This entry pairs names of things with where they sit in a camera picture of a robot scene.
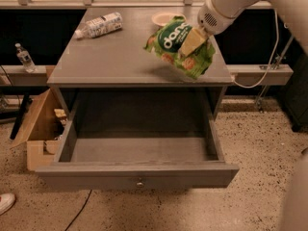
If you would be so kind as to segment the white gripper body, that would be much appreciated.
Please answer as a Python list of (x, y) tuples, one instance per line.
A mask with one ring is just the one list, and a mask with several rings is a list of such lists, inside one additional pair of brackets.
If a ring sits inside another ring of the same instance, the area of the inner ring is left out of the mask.
[(225, 31), (249, 6), (260, 0), (206, 0), (198, 12), (200, 28), (210, 35)]

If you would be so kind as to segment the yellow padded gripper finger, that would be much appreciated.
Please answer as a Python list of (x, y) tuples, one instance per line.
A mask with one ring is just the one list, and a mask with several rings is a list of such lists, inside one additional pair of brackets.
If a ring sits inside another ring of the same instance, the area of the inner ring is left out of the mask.
[(205, 30), (201, 28), (192, 28), (178, 51), (179, 55), (181, 57), (188, 57), (197, 48), (207, 42), (208, 36)]

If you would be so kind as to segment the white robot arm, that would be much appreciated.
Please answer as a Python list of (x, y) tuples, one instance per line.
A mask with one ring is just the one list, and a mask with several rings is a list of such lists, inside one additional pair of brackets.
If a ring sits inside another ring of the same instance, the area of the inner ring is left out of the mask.
[[(210, 35), (226, 30), (242, 11), (260, 0), (206, 0), (197, 14), (199, 27)], [(267, 0), (308, 51), (308, 0)], [(278, 231), (308, 231), (308, 153), (301, 155), (284, 202)]]

